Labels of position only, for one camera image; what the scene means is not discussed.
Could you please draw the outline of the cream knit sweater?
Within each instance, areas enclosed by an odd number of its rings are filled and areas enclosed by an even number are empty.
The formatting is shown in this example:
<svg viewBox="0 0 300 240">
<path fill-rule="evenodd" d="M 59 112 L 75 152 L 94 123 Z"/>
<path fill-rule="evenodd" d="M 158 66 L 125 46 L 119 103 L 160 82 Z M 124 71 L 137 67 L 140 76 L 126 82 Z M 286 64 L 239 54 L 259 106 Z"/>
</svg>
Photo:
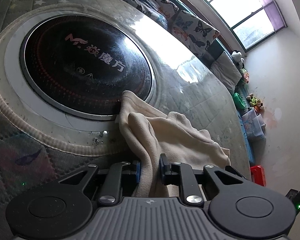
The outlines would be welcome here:
<svg viewBox="0 0 300 240">
<path fill-rule="evenodd" d="M 119 128 L 131 151 L 140 159 L 140 182 L 136 197 L 176 197 L 176 186 L 164 186 L 159 178 L 159 159 L 163 153 L 170 163 L 181 162 L 201 169 L 212 164 L 230 165 L 230 151 L 211 139 L 210 133 L 194 128 L 180 113 L 162 113 L 133 92 L 122 94 Z"/>
</svg>

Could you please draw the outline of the red plastic stool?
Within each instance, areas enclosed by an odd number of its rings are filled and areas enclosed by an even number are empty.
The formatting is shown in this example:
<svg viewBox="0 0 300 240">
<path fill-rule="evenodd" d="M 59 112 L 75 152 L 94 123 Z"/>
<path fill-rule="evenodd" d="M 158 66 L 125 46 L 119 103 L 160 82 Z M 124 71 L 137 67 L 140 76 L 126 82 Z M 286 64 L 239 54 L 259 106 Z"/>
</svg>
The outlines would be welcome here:
<svg viewBox="0 0 300 240">
<path fill-rule="evenodd" d="M 260 186 L 266 186 L 266 176 L 264 168 L 261 165 L 255 165 L 250 168 L 251 178 L 254 183 Z"/>
</svg>

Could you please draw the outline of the clear plastic storage box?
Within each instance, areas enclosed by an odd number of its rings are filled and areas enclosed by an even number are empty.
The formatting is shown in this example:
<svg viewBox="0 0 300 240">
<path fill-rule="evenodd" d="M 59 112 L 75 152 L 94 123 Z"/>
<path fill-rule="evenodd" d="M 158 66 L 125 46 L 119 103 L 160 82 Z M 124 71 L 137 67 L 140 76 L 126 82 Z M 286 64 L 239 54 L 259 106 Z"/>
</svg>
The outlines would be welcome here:
<svg viewBox="0 0 300 240">
<path fill-rule="evenodd" d="M 266 124 L 261 114 L 257 114 L 252 108 L 242 115 L 242 121 L 244 125 L 247 138 L 250 141 L 263 140 L 265 138 Z"/>
</svg>

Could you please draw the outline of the green plastic basin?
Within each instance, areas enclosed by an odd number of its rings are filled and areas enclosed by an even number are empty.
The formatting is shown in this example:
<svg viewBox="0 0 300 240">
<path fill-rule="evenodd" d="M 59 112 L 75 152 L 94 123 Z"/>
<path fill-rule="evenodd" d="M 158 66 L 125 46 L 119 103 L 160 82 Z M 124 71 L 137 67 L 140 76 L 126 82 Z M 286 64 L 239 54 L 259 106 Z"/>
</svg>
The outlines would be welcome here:
<svg viewBox="0 0 300 240">
<path fill-rule="evenodd" d="M 238 93 L 234 93 L 232 98 L 233 98 L 234 104 L 237 109 L 240 109 L 240 110 L 246 109 L 245 103 Z"/>
</svg>

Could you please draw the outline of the colourful plush toys pile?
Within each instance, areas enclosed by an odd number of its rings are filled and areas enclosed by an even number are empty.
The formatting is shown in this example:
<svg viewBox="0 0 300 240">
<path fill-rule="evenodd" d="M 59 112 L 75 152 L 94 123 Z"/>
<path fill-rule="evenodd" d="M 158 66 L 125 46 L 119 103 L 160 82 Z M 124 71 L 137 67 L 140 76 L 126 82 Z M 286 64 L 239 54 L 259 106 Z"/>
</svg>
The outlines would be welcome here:
<svg viewBox="0 0 300 240">
<path fill-rule="evenodd" d="M 263 102 L 254 97 L 254 94 L 251 93 L 246 97 L 247 102 L 249 103 L 250 107 L 252 107 L 256 113 L 261 113 L 264 110 Z"/>
</svg>

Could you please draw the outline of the round black induction cooker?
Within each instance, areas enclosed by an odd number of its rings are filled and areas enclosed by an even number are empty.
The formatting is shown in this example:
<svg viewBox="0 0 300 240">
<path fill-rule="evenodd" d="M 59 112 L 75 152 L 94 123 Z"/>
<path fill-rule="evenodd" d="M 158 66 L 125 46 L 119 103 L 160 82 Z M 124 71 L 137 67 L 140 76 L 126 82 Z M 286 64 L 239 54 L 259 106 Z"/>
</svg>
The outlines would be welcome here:
<svg viewBox="0 0 300 240">
<path fill-rule="evenodd" d="M 88 15 L 65 14 L 36 24 L 20 48 L 32 90 L 56 109 L 86 119 L 119 113 L 122 93 L 151 97 L 152 67 L 124 32 Z"/>
</svg>

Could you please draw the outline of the white grey cushion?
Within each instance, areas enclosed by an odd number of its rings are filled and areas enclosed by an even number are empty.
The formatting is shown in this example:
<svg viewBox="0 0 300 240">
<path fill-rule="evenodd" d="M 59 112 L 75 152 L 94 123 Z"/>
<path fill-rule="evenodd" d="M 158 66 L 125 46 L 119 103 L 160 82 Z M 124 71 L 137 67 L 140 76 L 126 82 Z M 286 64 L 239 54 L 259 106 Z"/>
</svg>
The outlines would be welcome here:
<svg viewBox="0 0 300 240">
<path fill-rule="evenodd" d="M 242 75 L 226 51 L 222 52 L 219 58 L 211 64 L 210 71 L 233 95 Z"/>
</svg>

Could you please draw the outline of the orange green plush toy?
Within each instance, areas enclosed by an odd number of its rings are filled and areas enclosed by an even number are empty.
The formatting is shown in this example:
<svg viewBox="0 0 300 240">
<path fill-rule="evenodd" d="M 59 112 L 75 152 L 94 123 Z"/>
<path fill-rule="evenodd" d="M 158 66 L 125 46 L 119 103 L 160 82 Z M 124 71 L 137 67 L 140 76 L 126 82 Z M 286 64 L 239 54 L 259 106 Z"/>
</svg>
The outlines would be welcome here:
<svg viewBox="0 0 300 240">
<path fill-rule="evenodd" d="M 246 84 L 248 84 L 249 81 L 250 81 L 250 75 L 249 75 L 249 73 L 248 73 L 248 72 L 242 73 L 242 77 L 243 77 L 243 81 L 244 81 Z"/>
</svg>

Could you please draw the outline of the panda plush toy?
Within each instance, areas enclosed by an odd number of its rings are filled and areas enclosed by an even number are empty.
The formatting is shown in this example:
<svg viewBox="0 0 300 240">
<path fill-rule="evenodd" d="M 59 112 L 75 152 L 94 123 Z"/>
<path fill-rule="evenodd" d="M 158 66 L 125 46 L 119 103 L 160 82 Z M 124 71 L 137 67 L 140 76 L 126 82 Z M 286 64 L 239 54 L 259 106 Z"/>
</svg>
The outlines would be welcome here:
<svg viewBox="0 0 300 240">
<path fill-rule="evenodd" d="M 231 54 L 231 58 L 234 61 L 234 64 L 239 68 L 244 68 L 244 59 L 242 57 L 242 53 L 238 50 L 234 50 Z"/>
</svg>

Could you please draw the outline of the large butterfly cushion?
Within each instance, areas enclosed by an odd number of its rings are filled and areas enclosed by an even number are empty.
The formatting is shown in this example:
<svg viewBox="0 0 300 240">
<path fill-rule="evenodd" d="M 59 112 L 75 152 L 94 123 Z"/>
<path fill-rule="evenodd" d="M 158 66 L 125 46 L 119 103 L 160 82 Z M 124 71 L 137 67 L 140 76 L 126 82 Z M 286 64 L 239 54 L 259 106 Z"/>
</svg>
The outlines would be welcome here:
<svg viewBox="0 0 300 240">
<path fill-rule="evenodd" d="M 182 10 L 172 24 L 171 34 L 201 58 L 220 32 L 198 16 Z"/>
</svg>

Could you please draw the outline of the small butterfly cushion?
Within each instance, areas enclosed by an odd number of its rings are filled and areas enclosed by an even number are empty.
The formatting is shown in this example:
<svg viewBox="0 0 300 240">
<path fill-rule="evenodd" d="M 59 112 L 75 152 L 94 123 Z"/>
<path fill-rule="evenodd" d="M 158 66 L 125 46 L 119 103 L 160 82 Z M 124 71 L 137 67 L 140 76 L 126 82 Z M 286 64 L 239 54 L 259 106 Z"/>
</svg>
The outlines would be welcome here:
<svg viewBox="0 0 300 240">
<path fill-rule="evenodd" d="M 177 5 L 170 0 L 124 0 L 138 11 L 142 12 L 164 29 L 168 22 L 179 11 Z"/>
</svg>

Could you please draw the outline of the green framed window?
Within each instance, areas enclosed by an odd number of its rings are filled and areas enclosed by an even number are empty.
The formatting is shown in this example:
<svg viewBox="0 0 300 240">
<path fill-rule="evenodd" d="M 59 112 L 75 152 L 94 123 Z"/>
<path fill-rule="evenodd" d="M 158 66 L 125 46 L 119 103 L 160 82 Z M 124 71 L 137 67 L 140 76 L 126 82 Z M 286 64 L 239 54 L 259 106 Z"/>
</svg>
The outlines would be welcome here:
<svg viewBox="0 0 300 240">
<path fill-rule="evenodd" d="M 250 51 L 287 25 L 275 0 L 186 0 L 225 29 L 232 48 Z"/>
</svg>

